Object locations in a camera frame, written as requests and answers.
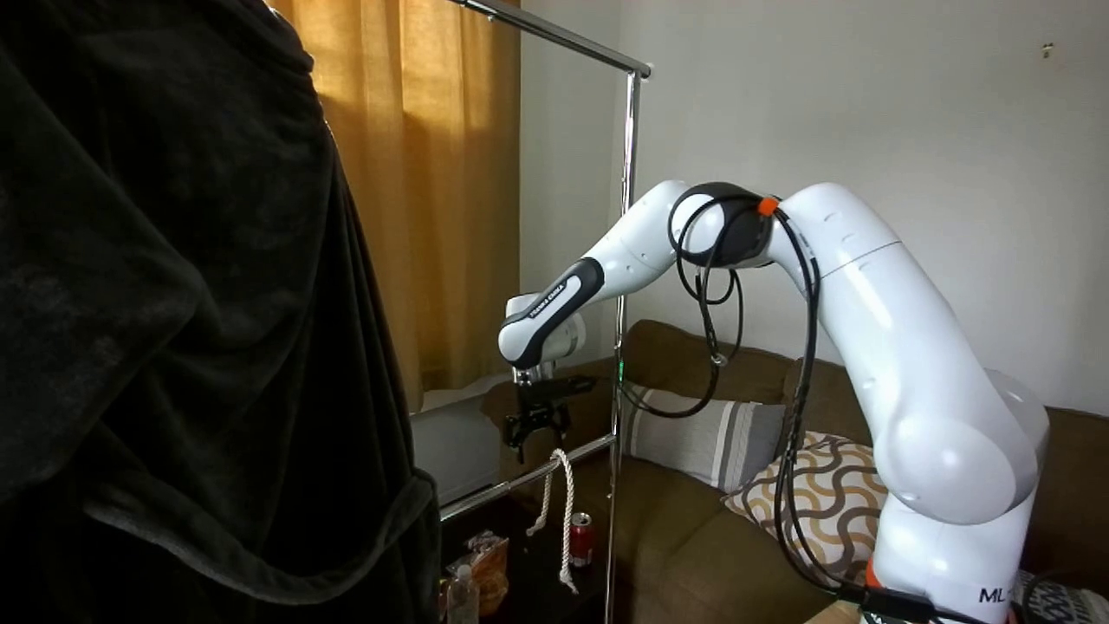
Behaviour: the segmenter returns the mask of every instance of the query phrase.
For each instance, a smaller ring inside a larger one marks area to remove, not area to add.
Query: black garment
[[[432,481],[310,69],[255,0],[0,2],[5,612],[432,619]]]

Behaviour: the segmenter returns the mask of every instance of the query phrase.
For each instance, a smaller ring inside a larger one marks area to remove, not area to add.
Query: couch
[[[642,319],[623,335],[623,389],[655,389],[700,395],[709,381],[709,351],[697,335]],[[769,404],[761,419],[781,419],[797,390],[797,362],[744,345],[722,374],[713,401]],[[566,448],[578,448],[612,431],[614,362],[566,368],[563,378],[594,378],[594,389],[566,399]],[[482,399],[486,415],[504,426],[516,412],[511,383]],[[871,442],[853,383],[844,368],[823,362],[811,374],[809,419],[811,433]],[[1076,408],[1052,408],[1052,442],[1042,484],[1024,555],[1024,568],[1068,589],[1109,597],[1109,419]],[[749,441],[744,481],[773,464],[781,435]],[[523,454],[504,449],[504,477],[516,477],[551,457],[556,435],[539,431]],[[809,585],[782,557],[781,545],[724,500],[736,481],[709,481],[685,464],[623,448],[616,470],[616,607],[614,619],[636,624],[744,624],[744,619],[809,619],[832,603]],[[577,506],[607,527],[612,454],[577,460]]]

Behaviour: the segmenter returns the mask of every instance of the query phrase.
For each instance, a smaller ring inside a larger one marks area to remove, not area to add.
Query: clothing rack
[[[539,36],[545,41],[556,41],[563,48],[571,48],[594,61],[602,61],[612,69],[620,69],[629,78],[623,78],[623,142],[620,142],[620,209],[629,211],[636,206],[636,167],[639,167],[639,115],[642,115],[642,84],[652,76],[652,66],[636,60],[636,54],[623,54],[616,48],[607,48],[594,39],[583,39],[578,30],[570,30],[556,19],[545,19],[531,11],[521,11],[521,6],[505,6],[499,0],[453,0],[467,11],[479,11],[486,14],[489,19],[499,19],[499,23],[511,23],[516,30],[527,30],[527,36]],[[620,293],[616,299],[616,344],[614,351],[620,353],[620,344],[623,344],[623,331],[629,331],[629,299]],[[607,491],[607,504],[612,504],[612,527],[607,527],[607,566],[602,566],[602,624],[614,619],[614,589],[616,589],[616,484],[620,484],[620,383],[614,389],[614,412],[612,412],[612,433],[607,435],[595,435],[577,449],[570,449],[570,460],[578,460],[578,457],[590,457],[595,449],[612,449],[612,491]],[[441,521],[451,521],[457,513],[467,513],[475,506],[486,506],[514,490],[523,490],[551,470],[560,470],[563,464],[560,460],[548,460],[514,481],[497,481],[453,506],[445,506],[441,508]]]

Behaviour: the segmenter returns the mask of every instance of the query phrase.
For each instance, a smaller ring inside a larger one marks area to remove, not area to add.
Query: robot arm
[[[817,184],[781,209],[823,273],[823,326],[853,378],[892,491],[874,574],[953,612],[1005,619],[1040,477],[1042,408],[979,363],[941,291],[861,199]],[[652,284],[676,253],[718,266],[781,264],[806,282],[806,261],[761,199],[668,181],[505,319],[504,358],[516,372],[541,363],[563,319]]]

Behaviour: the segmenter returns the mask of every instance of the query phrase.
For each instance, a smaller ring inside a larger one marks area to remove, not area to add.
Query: orange curtain
[[[274,0],[361,206],[409,408],[504,372],[521,289],[521,44],[451,0]]]

